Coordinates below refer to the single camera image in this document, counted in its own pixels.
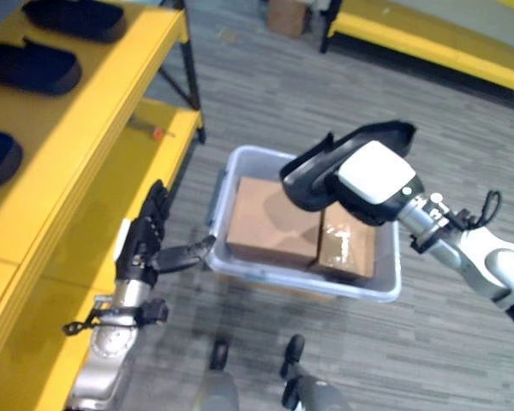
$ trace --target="cardboard box on floor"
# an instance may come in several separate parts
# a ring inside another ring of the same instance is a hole
[[[306,270],[319,230],[320,213],[291,203],[279,182],[242,177],[226,243],[239,259]]]
[[[371,278],[375,268],[375,227],[352,217],[339,203],[324,210],[318,259],[312,271],[346,278]]]
[[[302,0],[270,0],[268,28],[289,37],[299,37],[307,5]]]

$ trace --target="metal rod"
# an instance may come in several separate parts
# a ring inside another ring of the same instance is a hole
[[[189,95],[187,93],[185,93],[184,90],[181,88],[181,86],[179,86],[177,84],[175,79],[173,77],[171,77],[167,71],[165,71],[165,68],[160,67],[158,69],[158,73],[164,78],[164,80],[166,80],[168,83],[170,83],[171,88],[173,88],[177,92],[177,94],[179,94],[181,96],[181,98],[187,102],[187,104],[189,106],[191,106],[195,110],[198,110],[197,108],[195,108],[192,105],[192,101],[191,101],[191,98],[189,97]]]

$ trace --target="gray carpet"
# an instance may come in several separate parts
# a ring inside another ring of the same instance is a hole
[[[514,241],[511,92],[416,72],[410,59],[390,64],[361,45],[320,55],[318,19],[313,33],[287,39],[266,30],[257,0],[188,6],[208,142],[195,147],[176,193],[170,244],[206,232],[217,174],[237,146],[297,153],[329,130],[392,118],[419,128],[409,161],[454,209],[479,211],[489,188],[502,190],[490,228]],[[175,52],[166,66],[182,75]],[[148,94],[178,101],[160,79]],[[148,328],[122,410],[191,409],[216,335],[230,339],[241,409],[281,409],[278,369],[294,333],[307,338],[303,364],[355,411],[514,410],[514,324],[457,273],[413,252],[406,232],[401,240],[403,290],[390,304],[312,302],[220,282],[201,268],[161,278],[156,294],[170,320]]]

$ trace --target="shelf leg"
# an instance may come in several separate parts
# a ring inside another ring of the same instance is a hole
[[[186,10],[185,2],[184,0],[175,0],[173,2],[174,9],[178,10],[184,10],[185,12],[185,18],[187,19],[187,31],[190,31],[188,26],[188,13]],[[182,53],[182,62],[184,63],[185,67],[185,75],[187,76],[187,83],[188,83],[188,97],[190,99],[190,106],[194,110],[199,110],[202,120],[202,126],[198,128],[198,140],[200,143],[204,144],[206,142],[206,130],[204,129],[204,116],[201,109],[201,102],[200,102],[200,90],[198,89],[198,82],[196,80],[196,69],[194,67],[194,54],[192,51],[192,44],[190,43],[190,40],[188,40],[185,43],[181,43],[181,53]]]
[[[322,42],[320,44],[320,53],[326,53],[331,38],[329,37],[329,29],[333,21],[337,17],[337,13],[341,8],[342,0],[332,0],[329,4],[329,9],[326,11],[326,24],[324,25],[324,32],[322,33]]]

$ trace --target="yellow bench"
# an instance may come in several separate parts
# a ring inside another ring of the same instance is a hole
[[[322,52],[341,33],[514,90],[514,47],[386,0],[332,0],[331,7]]]

